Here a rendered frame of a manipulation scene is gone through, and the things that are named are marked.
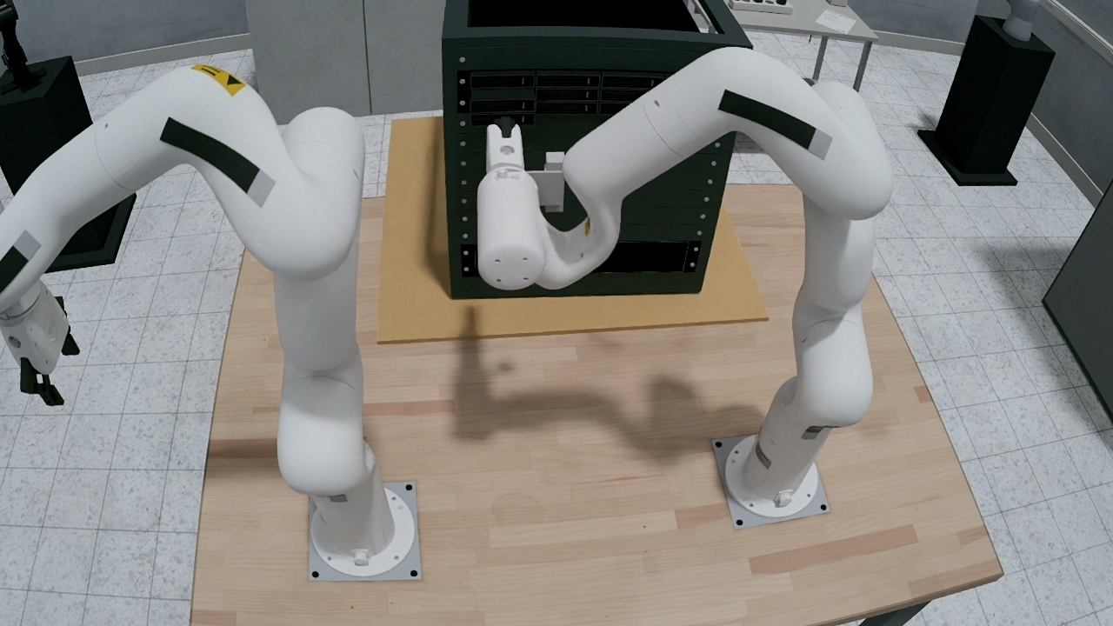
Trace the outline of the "tan cardboard sheet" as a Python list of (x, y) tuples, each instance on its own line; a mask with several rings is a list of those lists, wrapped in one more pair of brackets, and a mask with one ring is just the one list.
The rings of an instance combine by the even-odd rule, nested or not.
[(443, 116), (393, 119), (377, 345), (769, 321), (721, 200), (698, 293), (450, 299)]

